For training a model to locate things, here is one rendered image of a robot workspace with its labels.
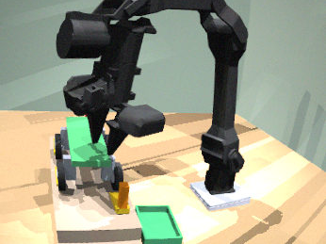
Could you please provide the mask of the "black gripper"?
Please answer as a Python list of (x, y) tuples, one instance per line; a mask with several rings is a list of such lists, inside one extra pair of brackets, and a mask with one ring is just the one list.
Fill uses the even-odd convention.
[(99, 142), (102, 131), (107, 124), (109, 128), (107, 154), (114, 155), (128, 135), (132, 138), (142, 138), (163, 132), (166, 118), (162, 112), (148, 106), (130, 106), (129, 100), (135, 100), (136, 94), (131, 91), (135, 75), (140, 75), (138, 63), (120, 63), (101, 57), (94, 61), (93, 68), (99, 68), (99, 74), (105, 78), (106, 73), (114, 80), (115, 119), (106, 120), (109, 108), (102, 108), (95, 113), (88, 112), (90, 139), (92, 144)]

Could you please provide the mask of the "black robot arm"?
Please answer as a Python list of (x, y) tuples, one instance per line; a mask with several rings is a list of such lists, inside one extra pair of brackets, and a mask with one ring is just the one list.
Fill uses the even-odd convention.
[[(224, 0), (103, 0), (92, 13), (67, 11), (57, 33), (57, 55), (63, 59), (102, 55), (120, 63), (138, 62), (144, 33), (155, 34), (156, 30), (148, 18), (129, 19), (165, 9), (200, 13), (200, 24), (216, 60), (212, 125), (201, 136), (200, 150), (209, 164), (204, 185), (211, 195), (235, 193), (235, 177), (245, 162), (235, 129), (237, 68), (249, 34), (240, 16)], [(219, 18), (213, 19), (210, 12)], [(112, 20), (118, 22), (110, 24)], [(113, 108), (113, 82), (110, 73), (103, 78), (94, 67), (90, 76), (63, 87), (66, 107), (78, 117)]]

